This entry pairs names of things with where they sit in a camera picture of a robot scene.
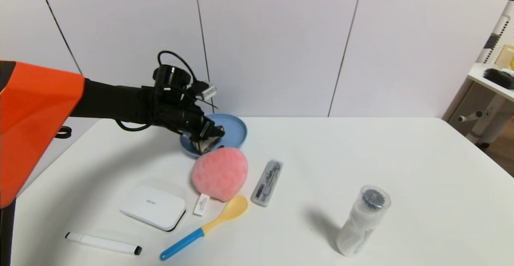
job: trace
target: water bottle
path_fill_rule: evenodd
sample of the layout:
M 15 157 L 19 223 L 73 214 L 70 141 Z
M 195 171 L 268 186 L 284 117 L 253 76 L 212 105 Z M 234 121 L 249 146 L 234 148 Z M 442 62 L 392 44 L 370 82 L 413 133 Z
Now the water bottle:
M 347 257 L 358 253 L 390 206 L 391 198 L 384 190 L 375 186 L 363 186 L 347 222 L 337 235 L 339 251 Z

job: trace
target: white marker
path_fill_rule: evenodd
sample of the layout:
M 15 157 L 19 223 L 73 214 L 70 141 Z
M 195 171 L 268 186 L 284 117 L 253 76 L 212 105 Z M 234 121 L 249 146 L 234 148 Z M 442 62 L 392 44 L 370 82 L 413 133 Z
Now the white marker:
M 83 245 L 134 255 L 139 255 L 141 250 L 143 250 L 141 246 L 72 232 L 68 232 L 64 238 Z

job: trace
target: white power bank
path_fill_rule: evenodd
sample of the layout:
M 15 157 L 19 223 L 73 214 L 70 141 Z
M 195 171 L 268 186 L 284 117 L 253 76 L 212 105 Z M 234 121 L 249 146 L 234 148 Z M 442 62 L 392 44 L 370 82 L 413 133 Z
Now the white power bank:
M 164 231 L 172 231 L 186 213 L 184 199 L 165 191 L 138 186 L 120 211 Z

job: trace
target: plastic spoon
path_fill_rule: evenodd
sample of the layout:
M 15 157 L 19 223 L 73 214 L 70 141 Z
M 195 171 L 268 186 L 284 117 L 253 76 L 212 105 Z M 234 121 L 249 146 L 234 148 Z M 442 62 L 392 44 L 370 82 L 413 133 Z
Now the plastic spoon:
M 178 241 L 173 246 L 164 250 L 160 255 L 160 259 L 164 261 L 170 258 L 171 256 L 175 255 L 178 251 L 182 250 L 184 247 L 191 244 L 194 240 L 203 237 L 205 233 L 213 229 L 215 226 L 217 226 L 217 224 L 239 217 L 239 215 L 246 211 L 246 208 L 248 208 L 248 201 L 246 200 L 246 198 L 242 195 L 235 196 L 232 200 L 228 202 L 228 204 L 226 204 L 222 213 L 216 219 L 214 219 L 210 223 L 205 224 L 203 227 L 198 228 L 198 230 L 187 235 L 185 238 Z

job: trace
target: white tabletop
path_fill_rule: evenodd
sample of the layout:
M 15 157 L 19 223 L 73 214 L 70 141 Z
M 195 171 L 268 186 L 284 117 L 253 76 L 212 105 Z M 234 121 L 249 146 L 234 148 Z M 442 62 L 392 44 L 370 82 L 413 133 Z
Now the white tabletop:
M 468 77 L 473 81 L 487 87 L 488 89 L 494 91 L 497 94 L 507 98 L 511 102 L 514 102 L 514 90 L 506 89 L 505 87 L 501 87 L 492 81 L 485 79 L 483 77 L 483 72 L 488 69 L 494 67 L 492 65 L 487 65 L 484 63 L 475 63 L 471 70 L 469 71 Z
M 449 125 L 435 118 L 243 118 L 250 197 L 268 162 L 284 171 L 268 208 L 250 202 L 165 262 L 159 254 L 221 211 L 198 194 L 194 160 L 163 128 L 125 132 L 101 120 L 18 199 L 12 264 L 82 265 L 513 265 L 514 180 Z M 174 185 L 188 211 L 170 233 L 119 212 L 138 184 Z M 361 186 L 385 189 L 392 206 L 358 255 L 331 239 Z M 68 231 L 141 244 L 131 256 L 79 245 Z

